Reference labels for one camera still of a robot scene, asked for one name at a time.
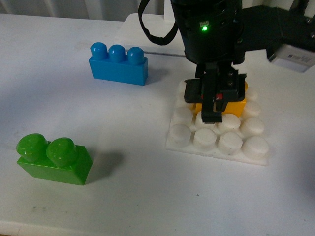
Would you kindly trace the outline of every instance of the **blue lego brick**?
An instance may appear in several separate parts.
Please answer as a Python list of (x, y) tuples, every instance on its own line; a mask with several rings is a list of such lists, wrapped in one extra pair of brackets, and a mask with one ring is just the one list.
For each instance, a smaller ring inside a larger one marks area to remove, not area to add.
[(145, 85), (148, 58), (141, 48), (130, 48), (126, 55), (121, 45), (113, 45), (107, 51), (106, 45), (98, 42), (91, 46), (91, 53), (89, 63), (95, 79)]

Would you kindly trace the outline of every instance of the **black cable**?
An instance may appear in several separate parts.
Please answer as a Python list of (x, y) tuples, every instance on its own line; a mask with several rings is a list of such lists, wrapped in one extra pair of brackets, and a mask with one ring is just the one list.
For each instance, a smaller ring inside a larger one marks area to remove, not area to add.
[(309, 0), (299, 0), (297, 6), (295, 8), (291, 8), (290, 11), (296, 14), (304, 15), (308, 4)]

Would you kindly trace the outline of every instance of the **lego stud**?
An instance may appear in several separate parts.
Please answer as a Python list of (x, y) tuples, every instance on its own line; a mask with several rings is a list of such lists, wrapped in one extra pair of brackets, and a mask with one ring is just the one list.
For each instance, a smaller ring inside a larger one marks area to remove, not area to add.
[(195, 121), (195, 126), (197, 129), (201, 129), (201, 128), (208, 128), (208, 129), (213, 129), (215, 127), (215, 124), (205, 124), (202, 121), (202, 117), (201, 117), (201, 111), (198, 112), (198, 114), (196, 115), (196, 121)]
[(233, 132), (226, 132), (221, 135), (218, 142), (218, 149), (227, 155), (236, 154), (243, 144), (241, 137)]
[(184, 124), (190, 126), (192, 122), (192, 111), (187, 107), (176, 108), (173, 115), (173, 122), (175, 124)]
[(222, 123), (218, 123), (218, 130), (221, 133), (237, 130), (241, 125), (240, 119), (234, 114), (224, 114)]
[(261, 107), (254, 101), (248, 101), (244, 107), (242, 118), (257, 117), (261, 112)]
[(245, 91), (245, 98), (248, 100), (248, 101), (256, 101), (257, 98), (258, 98), (258, 92), (249, 87), (246, 91)]
[(189, 144), (191, 136), (190, 129), (184, 124), (175, 124), (169, 130), (169, 138), (177, 147), (185, 147)]
[(242, 146), (242, 151), (245, 156), (253, 160), (260, 160), (265, 157), (269, 151), (269, 145), (260, 136), (248, 138)]
[(112, 62), (119, 63), (126, 60), (125, 48), (122, 45), (113, 45), (108, 50)]
[(202, 151), (210, 151), (215, 148), (216, 140), (217, 136), (211, 129), (202, 128), (195, 132), (193, 144)]
[(144, 52), (141, 48), (133, 47), (128, 51), (128, 61), (131, 65), (140, 65), (144, 63)]
[(46, 149), (46, 155), (58, 167), (69, 166), (78, 157), (76, 146), (70, 138), (52, 141)]
[(264, 123), (257, 117), (246, 119), (240, 127), (240, 131), (245, 137), (261, 135), (264, 130)]
[(47, 140), (41, 134), (29, 134), (23, 137), (16, 146), (16, 151), (29, 162), (35, 162), (40, 157), (46, 157)]
[(103, 43), (94, 43), (91, 47), (92, 57), (96, 60), (106, 59), (108, 57), (107, 47)]
[(187, 107), (189, 109), (193, 109), (193, 103), (187, 103), (184, 99), (184, 93), (181, 92), (177, 94), (176, 102), (175, 102), (175, 107)]

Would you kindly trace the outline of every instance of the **black strap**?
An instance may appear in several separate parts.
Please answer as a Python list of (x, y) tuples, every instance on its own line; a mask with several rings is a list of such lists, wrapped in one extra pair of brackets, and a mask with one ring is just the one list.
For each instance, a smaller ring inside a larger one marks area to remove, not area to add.
[(172, 40), (175, 38), (177, 30), (178, 30), (178, 26), (175, 22), (171, 31), (164, 38), (151, 35), (149, 30), (147, 28), (145, 28), (143, 21), (142, 21), (142, 14), (144, 12), (144, 9), (148, 5), (149, 1), (150, 0), (141, 0), (140, 5), (139, 5), (139, 9), (138, 9), (139, 21), (140, 21), (140, 25), (142, 27), (142, 30), (144, 31), (145, 35), (148, 37), (148, 39), (151, 42), (158, 44), (158, 45), (162, 45), (162, 46), (167, 45), (170, 42), (172, 42)]

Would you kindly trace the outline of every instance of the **blue stud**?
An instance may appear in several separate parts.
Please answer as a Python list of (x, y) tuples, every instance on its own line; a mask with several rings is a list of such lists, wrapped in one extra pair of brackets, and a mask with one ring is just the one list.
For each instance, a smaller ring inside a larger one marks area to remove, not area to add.
[(107, 47), (103, 43), (94, 43), (91, 46), (92, 57), (96, 60), (106, 59), (108, 57)]
[(128, 51), (128, 61), (131, 65), (140, 65), (144, 63), (144, 52), (139, 47), (130, 48)]
[(109, 58), (115, 63), (126, 60), (125, 48), (118, 44), (111, 46), (109, 48)]

